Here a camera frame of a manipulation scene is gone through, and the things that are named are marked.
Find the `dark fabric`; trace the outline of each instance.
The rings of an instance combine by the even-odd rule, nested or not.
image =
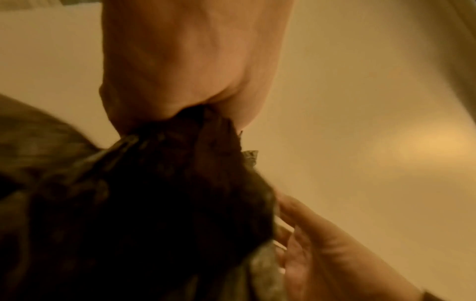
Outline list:
[[[430,293],[425,293],[423,301],[443,301],[443,299],[437,298]]]
[[[231,121],[191,108],[99,150],[0,97],[0,130],[0,300],[282,300]]]

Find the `crumpled fabric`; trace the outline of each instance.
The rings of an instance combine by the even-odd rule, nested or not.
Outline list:
[[[0,300],[285,300],[272,188],[206,107],[102,150],[0,96]]]

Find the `beige wall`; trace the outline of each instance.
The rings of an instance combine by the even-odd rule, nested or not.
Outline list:
[[[100,41],[98,5],[0,14],[0,91],[110,145]],[[300,0],[244,144],[417,285],[475,300],[475,56],[446,0]]]

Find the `beige surface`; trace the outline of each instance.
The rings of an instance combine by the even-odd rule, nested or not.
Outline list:
[[[417,285],[471,301],[476,126],[460,101],[476,103],[476,41],[452,9],[300,0],[244,142],[269,180]],[[100,42],[98,5],[0,14],[0,91],[107,146],[117,135],[97,94]]]

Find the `hand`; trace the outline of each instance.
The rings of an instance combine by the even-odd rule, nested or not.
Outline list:
[[[277,248],[290,301],[420,301],[422,292],[389,265],[298,200],[277,194]]]
[[[211,104],[240,131],[260,111],[294,0],[103,0],[100,90],[121,134]]]

